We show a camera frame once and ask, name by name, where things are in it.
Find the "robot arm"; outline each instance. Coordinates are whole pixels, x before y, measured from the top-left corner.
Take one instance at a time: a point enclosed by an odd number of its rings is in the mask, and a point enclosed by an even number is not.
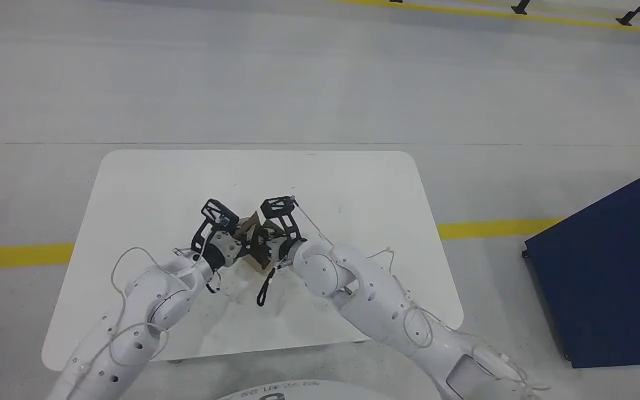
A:
[[[358,330],[410,358],[431,377],[443,400],[530,398],[522,374],[507,358],[419,308],[374,260],[328,240],[306,241],[292,217],[296,205],[293,197],[265,200],[261,210],[267,221],[261,224],[257,215],[240,220],[209,200],[191,249],[169,264],[149,268],[124,292],[118,290],[121,307],[105,313],[76,348],[48,399],[120,398],[166,345],[162,332],[189,312],[203,288],[214,292],[208,282],[219,268],[245,255],[263,269],[276,262],[258,294],[259,306],[275,271],[290,266],[313,294],[330,299]]]
[[[292,269],[360,332],[411,359],[443,400],[533,398],[506,356],[418,307],[393,275],[358,250],[306,242],[296,249]],[[357,289],[348,289],[354,281]]]

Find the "yellow stripe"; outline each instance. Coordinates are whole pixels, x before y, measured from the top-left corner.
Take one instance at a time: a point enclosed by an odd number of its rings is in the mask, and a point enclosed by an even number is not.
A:
[[[438,233],[442,240],[535,235],[561,220],[562,218],[508,219],[439,224]],[[72,252],[73,243],[0,247],[0,268],[68,264]]]
[[[624,26],[618,23],[605,23],[596,21],[582,21],[578,19],[548,17],[543,15],[518,15],[513,12],[488,11],[488,10],[469,10],[462,8],[440,7],[426,4],[408,4],[408,3],[391,3],[388,0],[336,0],[339,3],[360,4],[366,6],[401,8],[405,10],[432,11],[444,14],[467,15],[474,17],[490,17],[514,20],[537,21],[549,24],[582,26],[588,28],[604,28],[620,31],[640,31],[640,27]]]
[[[508,1],[493,1],[493,0],[458,0],[463,3],[471,3],[471,4],[482,4],[487,6],[500,6],[500,7],[511,7],[518,3],[518,0],[513,0],[511,2]],[[551,7],[545,5],[535,5],[530,4],[527,6],[528,10],[535,11],[544,11],[544,12],[555,12],[555,13],[566,13],[566,14],[578,14],[578,15],[587,15],[592,17],[601,17],[601,18],[615,18],[621,15],[624,15],[626,11],[620,11],[619,13],[605,12],[605,11],[588,11],[588,10],[580,10],[577,8],[571,7]]]
[[[562,218],[506,219],[498,221],[439,224],[438,233],[442,240],[535,235],[560,221],[562,221]]]
[[[68,264],[73,243],[0,247],[0,268]]]

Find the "gray floor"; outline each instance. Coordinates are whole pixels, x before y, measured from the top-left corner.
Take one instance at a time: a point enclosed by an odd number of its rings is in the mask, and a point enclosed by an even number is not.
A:
[[[139,3],[0,3],[0,245],[73,241],[100,160],[125,147],[399,149],[437,222],[564,216],[640,173],[638,36],[321,0]],[[639,368],[563,360],[523,240],[444,243],[463,329],[551,384],[547,398],[640,398]],[[0,271],[4,398],[42,398],[56,377],[40,349],[64,271]],[[125,398],[295,378],[433,393],[362,343],[155,363]]]

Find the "cable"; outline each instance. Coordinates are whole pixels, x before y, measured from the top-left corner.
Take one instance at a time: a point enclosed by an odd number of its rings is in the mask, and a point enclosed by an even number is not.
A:
[[[135,366],[135,365],[141,365],[144,363],[149,362],[150,360],[154,359],[155,357],[158,356],[158,354],[160,354],[160,352],[162,352],[165,347],[167,347],[167,344],[169,343],[169,331],[167,331],[166,329],[164,329],[163,327],[156,325],[154,323],[151,322],[140,322],[137,324],[133,324],[133,325],[129,325],[126,328],[124,328],[122,331],[119,331],[120,328],[120,323],[122,322],[122,317],[124,316],[124,312],[127,306],[127,298],[124,294],[124,292],[118,287],[118,285],[116,285],[115,283],[115,273],[116,270],[118,268],[118,265],[120,264],[120,262],[122,261],[122,259],[129,254],[130,252],[134,251],[134,250],[140,250],[143,253],[145,253],[147,255],[147,257],[149,257],[149,259],[151,260],[151,262],[153,263],[153,265],[158,268],[160,271],[162,271],[163,273],[173,277],[173,275],[171,275],[169,272],[165,271],[160,264],[158,264],[158,262],[156,261],[155,258],[153,258],[153,256],[151,255],[151,253],[149,253],[146,249],[142,248],[142,247],[131,247],[127,250],[125,250],[120,257],[118,257],[118,260],[116,261],[116,263],[113,265],[113,269],[111,270],[111,276],[110,276],[110,281],[111,281],[111,286],[113,287],[113,289],[120,295],[120,299],[122,300],[122,306],[120,307],[120,313],[118,314],[118,319],[116,320],[116,325],[115,325],[115,329],[113,330],[113,333],[111,334],[111,337],[109,338],[109,341],[107,343],[104,344],[104,346],[102,346],[100,348],[100,350],[98,350],[96,352],[96,354],[91,358],[91,360],[89,360],[89,362],[87,364],[83,364],[81,365],[82,371],[80,373],[80,376],[78,377],[78,379],[76,380],[76,382],[74,383],[73,387],[71,388],[71,390],[69,391],[69,393],[67,394],[66,400],[70,400],[71,396],[76,392],[78,386],[80,386],[80,384],[82,384],[82,382],[84,381],[84,379],[88,376],[89,372],[91,371],[91,369],[93,368],[93,364],[95,363],[95,361],[98,359],[98,357],[100,356],[100,354],[102,354],[102,352],[105,349],[109,349],[109,357],[111,358],[111,360],[119,366],[122,367],[127,367],[127,366]],[[125,332],[128,332],[130,329],[133,329],[137,326],[150,326],[156,330],[158,330],[161,333],[165,333],[166,334],[166,340],[164,341],[164,345],[161,346],[159,348],[159,350],[157,350],[151,357],[149,357],[147,360],[139,363],[139,364],[132,364],[132,365],[128,365],[128,364],[123,364],[120,363],[119,361],[117,361],[115,359],[115,357],[113,356],[113,342],[119,338],[121,335],[123,335]]]
[[[476,350],[480,347],[480,345],[476,344],[473,345],[471,347],[471,358],[473,359],[473,361],[476,363],[476,365],[479,367],[479,369],[486,373],[487,375],[489,375],[490,377],[496,379],[496,380],[503,380],[503,379],[507,379],[509,381],[515,382],[515,383],[520,383],[522,385],[524,385],[525,388],[531,390],[531,391],[536,391],[536,392],[541,392],[541,391],[545,391],[545,390],[550,390],[551,387],[550,386],[538,386],[535,384],[532,384],[531,382],[529,382],[529,377],[527,375],[527,373],[520,368],[520,366],[518,364],[516,364],[514,361],[511,360],[511,358],[509,358],[506,354],[499,352],[498,350],[496,350],[493,346],[491,346],[489,343],[487,343],[486,340],[482,339],[479,336],[476,336],[474,334],[471,333],[467,333],[467,332],[463,332],[463,331],[459,331],[457,329],[454,329],[452,327],[450,327],[449,325],[445,324],[444,322],[442,322],[442,320],[438,317],[436,317],[431,311],[427,310],[426,308],[421,307],[415,300],[413,300],[413,298],[410,297],[410,292],[408,290],[406,290],[402,284],[400,283],[400,281],[398,280],[398,278],[393,275],[393,278],[395,279],[396,283],[398,284],[398,286],[400,287],[400,289],[402,290],[402,292],[405,294],[405,298],[407,298],[409,300],[409,302],[411,303],[411,307],[409,307],[409,309],[406,311],[404,318],[403,318],[403,329],[404,329],[404,334],[407,337],[407,339],[414,344],[418,349],[424,349],[429,347],[432,343],[433,343],[433,327],[431,325],[431,321],[429,320],[429,318],[433,319],[434,321],[436,321],[438,323],[438,325],[442,326],[445,330],[449,331],[449,332],[453,332],[459,335],[464,335],[464,336],[469,336],[469,337],[473,337],[475,339],[477,339],[478,341],[480,341],[481,345],[484,345],[484,347],[486,349],[488,349],[490,352],[492,352],[494,354],[494,356],[498,359],[501,359],[509,368],[511,368],[517,375],[518,375],[518,379],[512,379],[509,378],[508,376],[496,376],[495,374],[493,374],[492,372],[488,371],[482,364],[480,364],[480,362],[478,361],[478,357],[476,356]],[[407,317],[409,315],[409,311],[411,311],[412,309],[417,309],[420,311],[420,314],[423,316],[427,327],[429,329],[429,341],[427,343],[418,343],[408,332],[407,330]]]
[[[391,253],[391,261],[389,262],[389,273],[391,274],[391,267],[393,266],[393,259],[396,257],[396,252],[391,250],[391,247],[387,247],[384,250],[380,250],[379,252],[377,252],[376,254],[370,255],[367,258],[374,258],[376,256],[379,256],[382,253]]]
[[[298,210],[300,210],[300,212],[302,214],[304,214],[305,218],[307,220],[309,220],[309,222],[311,222],[311,225],[313,225],[314,228],[316,228],[316,230],[318,231],[318,234],[320,234],[320,237],[323,238],[324,240],[326,240],[332,247],[333,247],[333,243],[331,242],[331,240],[329,240],[328,237],[326,237],[324,235],[324,233],[322,233],[322,231],[320,230],[320,228],[318,227],[318,225],[315,224],[315,222],[313,222],[313,220],[307,215],[306,212],[304,212],[304,210],[302,209],[302,207],[300,207],[300,204],[298,204],[298,202],[296,201],[295,197],[291,196],[293,202],[296,204],[296,206],[298,206]]]
[[[200,264],[200,262],[202,261],[202,258],[203,258],[202,256],[204,255],[204,249],[205,249],[205,247],[207,247],[207,244],[209,244],[209,241],[211,240],[211,237],[213,236],[214,233],[216,233],[216,231],[214,231],[213,228],[211,228],[211,231],[209,231],[209,234],[207,235],[207,238],[205,239],[204,243],[202,244],[202,248],[200,249],[200,253],[198,254],[198,259],[193,263],[193,265],[191,265],[191,267],[187,268],[184,271],[180,271],[179,273],[177,273],[176,277],[182,278],[183,276],[189,275]]]

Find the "white table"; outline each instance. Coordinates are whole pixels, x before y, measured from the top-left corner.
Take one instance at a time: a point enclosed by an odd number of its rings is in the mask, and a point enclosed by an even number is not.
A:
[[[103,311],[118,304],[109,274],[131,246],[159,262],[188,247],[209,198],[239,216],[265,198],[293,194],[335,242],[367,254],[396,251],[393,271],[414,298],[452,327],[463,312],[413,159],[401,152],[121,150],[102,161],[42,348],[61,370]],[[298,211],[301,232],[317,233]],[[387,265],[389,257],[379,256]],[[119,286],[149,266],[130,254]],[[223,293],[203,293],[171,331],[156,360],[311,346],[366,339],[290,271],[278,273],[267,304],[255,305],[264,278],[239,262],[225,270]]]

